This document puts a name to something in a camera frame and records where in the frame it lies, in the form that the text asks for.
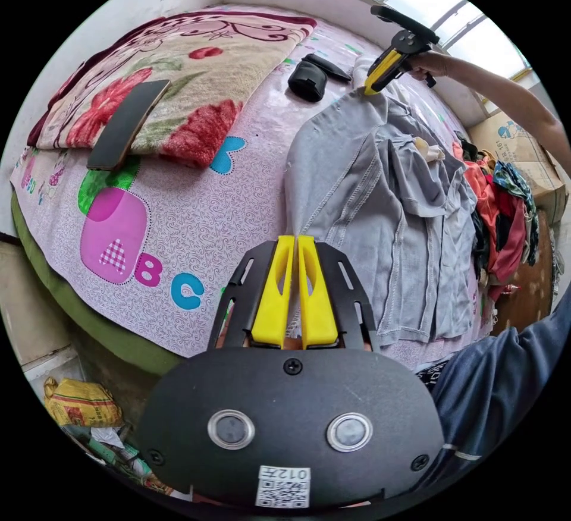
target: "shirt sleeve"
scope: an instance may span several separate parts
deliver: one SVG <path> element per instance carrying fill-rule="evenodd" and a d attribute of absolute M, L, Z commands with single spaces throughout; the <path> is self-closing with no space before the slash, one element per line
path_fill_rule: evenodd
<path fill-rule="evenodd" d="M 547 383 L 571 328 L 571 285 L 555 311 L 521 333 L 507 329 L 465 347 L 442 369 L 432 396 L 444 447 L 419 487 L 467 468 L 517 426 Z"/>

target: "white wall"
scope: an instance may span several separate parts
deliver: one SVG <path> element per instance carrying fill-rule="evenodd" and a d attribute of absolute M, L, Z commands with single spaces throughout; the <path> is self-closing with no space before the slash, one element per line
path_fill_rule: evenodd
<path fill-rule="evenodd" d="M 0 162 L 0 233 L 15 236 L 10 212 L 10 174 L 32 127 L 48 101 L 82 61 L 106 49 L 122 35 L 153 18 L 192 11 L 222 0 L 109 0 L 88 17 L 48 61 L 30 89 Z"/>
<path fill-rule="evenodd" d="M 362 0 L 224 0 L 226 3 L 273 5 L 321 17 L 345 27 L 383 48 L 390 45 L 396 33 L 395 25 L 374 18 L 369 5 Z M 450 79 L 440 79 L 434 90 L 448 103 L 466 128 L 487 117 L 481 104 L 470 90 Z"/>
<path fill-rule="evenodd" d="M 70 343 L 69 317 L 52 300 L 23 247 L 4 241 L 0 241 L 0 315 L 21 366 Z"/>

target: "gray shirt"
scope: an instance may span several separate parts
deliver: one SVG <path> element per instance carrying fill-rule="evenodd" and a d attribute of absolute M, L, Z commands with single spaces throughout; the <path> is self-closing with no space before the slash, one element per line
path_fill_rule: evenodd
<path fill-rule="evenodd" d="M 427 160 L 417 137 L 443 149 L 407 105 L 358 88 L 306 122 L 287 158 L 287 232 L 347 255 L 371 301 L 378 347 L 457 337 L 473 324 L 476 197 L 464 163 L 445 149 Z"/>

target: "hand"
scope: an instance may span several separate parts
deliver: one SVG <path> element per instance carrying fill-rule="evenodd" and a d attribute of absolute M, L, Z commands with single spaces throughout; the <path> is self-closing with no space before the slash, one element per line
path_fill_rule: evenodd
<path fill-rule="evenodd" d="M 448 55 L 434 51 L 415 55 L 408 59 L 412 67 L 409 75 L 417 81 L 424 81 L 427 73 L 433 77 L 448 77 L 451 59 Z"/>

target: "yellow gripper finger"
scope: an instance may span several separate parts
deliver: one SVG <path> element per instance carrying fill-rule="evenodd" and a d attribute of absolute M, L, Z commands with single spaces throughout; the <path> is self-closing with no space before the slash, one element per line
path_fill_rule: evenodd
<path fill-rule="evenodd" d="M 295 236 L 278 238 L 272 265 L 252 326 L 252 339 L 256 343 L 272 344 L 281 349 L 284 347 L 295 242 Z M 282 277 L 284 277 L 284 288 L 280 292 L 279 284 Z"/>
<path fill-rule="evenodd" d="M 337 341 L 337 326 L 313 237 L 298 236 L 297 254 L 303 348 L 334 344 Z"/>
<path fill-rule="evenodd" d="M 373 72 L 367 77 L 365 81 L 365 94 L 366 95 L 376 95 L 372 86 L 381 78 L 383 75 L 402 57 L 398 51 L 393 49 L 387 56 L 375 67 Z"/>

